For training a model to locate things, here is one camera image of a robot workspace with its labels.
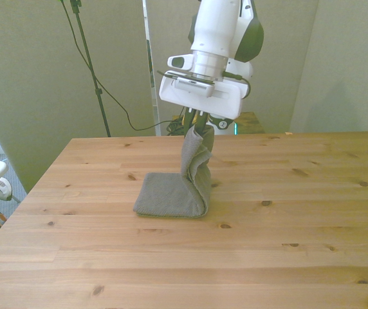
beige wall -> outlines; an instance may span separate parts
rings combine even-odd
[[[254,111],[266,132],[287,131],[291,118],[318,0],[256,0],[264,28],[264,46],[252,61],[252,94],[244,111]],[[187,40],[196,0],[147,0],[154,71],[166,71],[167,58],[190,53]],[[156,87],[161,75],[156,74]],[[181,107],[158,98],[160,120],[171,119]]]
[[[80,11],[97,76],[133,124],[154,124],[142,0],[83,1]],[[103,98],[113,136],[154,134],[134,132],[124,112]],[[105,135],[91,75],[61,3],[0,0],[0,144],[25,189],[71,138]]]
[[[368,1],[320,0],[291,130],[368,131]]]

wood grain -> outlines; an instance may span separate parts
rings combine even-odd
[[[0,308],[368,309],[368,133],[217,136],[207,215],[138,217],[182,142],[72,140],[0,230]]]

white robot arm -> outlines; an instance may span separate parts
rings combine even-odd
[[[238,80],[251,78],[249,61],[259,54],[264,39],[253,0],[202,0],[189,39],[192,53],[167,62],[186,73],[167,71],[160,98],[187,107],[190,123],[199,111],[200,122],[210,118],[216,132],[227,129],[240,115],[249,90]]]

folded towel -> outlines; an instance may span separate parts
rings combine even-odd
[[[195,218],[207,213],[211,174],[207,167],[214,143],[214,129],[206,126],[200,136],[192,126],[181,150],[181,173],[145,175],[134,211],[141,216]]]

black cord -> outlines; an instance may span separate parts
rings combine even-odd
[[[226,71],[223,72],[223,77],[228,77],[230,79],[236,79],[236,80],[243,80],[243,81],[245,81],[247,83],[248,90],[247,90],[247,94],[244,96],[244,98],[246,98],[246,97],[248,97],[250,95],[250,92],[251,92],[251,84],[244,77],[242,77],[241,75],[233,74],[233,73],[226,72]]]
[[[183,117],[182,114],[184,112],[185,106],[181,109],[181,113],[179,114],[177,119],[174,119],[168,126],[167,126],[167,136],[176,136],[176,135],[184,135],[184,126],[182,124]]]
[[[246,80],[244,77],[242,78],[243,81],[245,81],[247,83],[248,86],[248,90],[247,90],[247,94],[244,96],[244,98],[248,97],[251,93],[251,84],[248,80]]]
[[[102,87],[102,89],[122,108],[122,110],[124,111],[124,113],[127,115],[127,119],[128,119],[128,123],[130,125],[130,127],[135,130],[135,131],[144,131],[144,130],[148,130],[148,129],[151,129],[152,127],[156,127],[158,126],[159,124],[163,124],[165,122],[172,122],[173,120],[165,120],[165,121],[161,121],[161,122],[158,122],[157,124],[153,125],[153,126],[150,126],[150,127],[145,127],[143,129],[137,129],[133,126],[133,124],[131,123],[130,121],[130,115],[128,114],[128,111],[123,107],[123,105],[121,105],[121,103],[119,103],[119,101],[114,98],[114,96],[112,94],[110,94],[110,92],[103,86],[103,84],[101,84],[101,82],[99,81],[99,79],[97,78],[97,76],[95,75],[95,73],[93,72],[93,70],[91,70],[91,68],[89,67],[89,64],[84,56],[84,54],[81,52],[81,49],[80,47],[78,46],[78,42],[77,42],[77,38],[75,37],[75,32],[74,32],[74,28],[73,28],[73,24],[71,22],[71,19],[69,18],[69,15],[68,15],[68,11],[67,11],[67,8],[66,8],[66,5],[64,4],[64,0],[60,0],[61,1],[61,4],[62,4],[62,7],[64,8],[64,11],[66,13],[66,16],[67,16],[67,20],[68,20],[68,23],[69,23],[69,27],[71,28],[71,33],[73,34],[73,38],[74,38],[74,42],[75,42],[75,46],[77,47],[77,50],[78,52],[80,53],[82,59],[84,60],[84,62],[86,63],[86,66],[88,67],[88,69],[91,71],[91,73],[94,75],[95,79],[97,80],[98,84]]]

